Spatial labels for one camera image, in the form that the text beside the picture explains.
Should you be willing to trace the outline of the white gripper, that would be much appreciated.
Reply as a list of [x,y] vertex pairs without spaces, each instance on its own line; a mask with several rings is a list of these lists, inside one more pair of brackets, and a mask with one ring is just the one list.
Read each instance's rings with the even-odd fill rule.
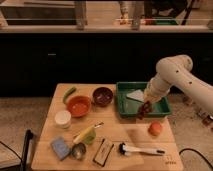
[[151,83],[148,82],[146,88],[144,89],[144,102],[150,102],[152,104],[161,100],[160,96],[153,95],[151,92]]

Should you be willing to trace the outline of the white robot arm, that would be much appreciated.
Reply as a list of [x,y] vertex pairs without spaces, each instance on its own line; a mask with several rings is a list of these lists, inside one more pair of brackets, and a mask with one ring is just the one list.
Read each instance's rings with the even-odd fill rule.
[[193,61],[188,55],[160,59],[156,64],[156,75],[144,90],[144,101],[158,102],[175,86],[213,116],[213,86],[195,77],[192,68]]

